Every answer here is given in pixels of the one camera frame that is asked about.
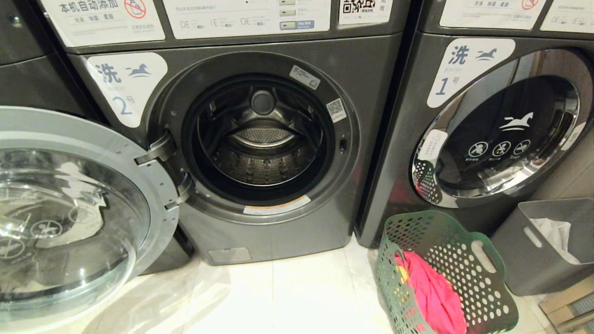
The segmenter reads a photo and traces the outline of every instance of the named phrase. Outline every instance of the pink cloth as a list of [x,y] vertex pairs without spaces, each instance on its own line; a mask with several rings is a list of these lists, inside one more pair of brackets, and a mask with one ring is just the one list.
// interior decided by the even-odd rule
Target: pink cloth
[[438,334],[466,333],[466,320],[460,297],[444,276],[416,253],[405,251],[405,263],[396,261],[408,272],[406,282],[415,290],[416,303],[431,329]]

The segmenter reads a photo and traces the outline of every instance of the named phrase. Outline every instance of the open washing machine door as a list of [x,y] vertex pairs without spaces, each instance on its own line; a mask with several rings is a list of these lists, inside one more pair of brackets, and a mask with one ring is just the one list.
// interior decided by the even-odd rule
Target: open washing machine door
[[0,332],[43,331],[149,267],[178,222],[155,152],[93,122],[0,107]]
[[513,195],[584,130],[592,81],[585,58],[566,49],[525,55],[480,78],[425,132],[412,162],[415,189],[450,208]]

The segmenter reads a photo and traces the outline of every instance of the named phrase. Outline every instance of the white tile floor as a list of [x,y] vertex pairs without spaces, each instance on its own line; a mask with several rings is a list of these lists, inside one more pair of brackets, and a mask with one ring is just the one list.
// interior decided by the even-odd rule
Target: white tile floor
[[[372,274],[375,252],[343,249],[294,259],[185,267],[126,284],[66,333],[393,333]],[[516,298],[512,333],[545,333],[542,296]]]

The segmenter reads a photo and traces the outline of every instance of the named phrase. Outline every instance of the number 2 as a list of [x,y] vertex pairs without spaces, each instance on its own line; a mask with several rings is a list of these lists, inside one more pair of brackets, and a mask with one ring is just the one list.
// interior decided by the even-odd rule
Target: number 2
[[441,79],[441,81],[443,82],[443,84],[441,85],[441,89],[439,92],[435,93],[435,95],[445,95],[446,93],[444,93],[444,89],[446,88],[446,84],[447,84],[447,80],[449,78],[445,78],[445,79]]
[[131,112],[126,111],[126,101],[124,101],[123,98],[121,98],[119,96],[115,96],[115,97],[113,97],[112,101],[115,101],[115,100],[119,100],[122,102],[122,111],[120,111],[121,115],[132,115]]

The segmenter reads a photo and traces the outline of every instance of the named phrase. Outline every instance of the green laundry basket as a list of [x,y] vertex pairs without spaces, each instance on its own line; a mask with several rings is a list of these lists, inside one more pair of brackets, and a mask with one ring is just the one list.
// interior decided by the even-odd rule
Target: green laundry basket
[[[479,261],[481,246],[491,263]],[[396,333],[434,333],[416,305],[413,289],[396,270],[395,254],[402,256],[403,250],[419,254],[452,284],[462,300],[467,333],[515,327],[517,307],[504,284],[503,261],[489,238],[467,232],[443,212],[423,211],[388,218],[375,265]]]

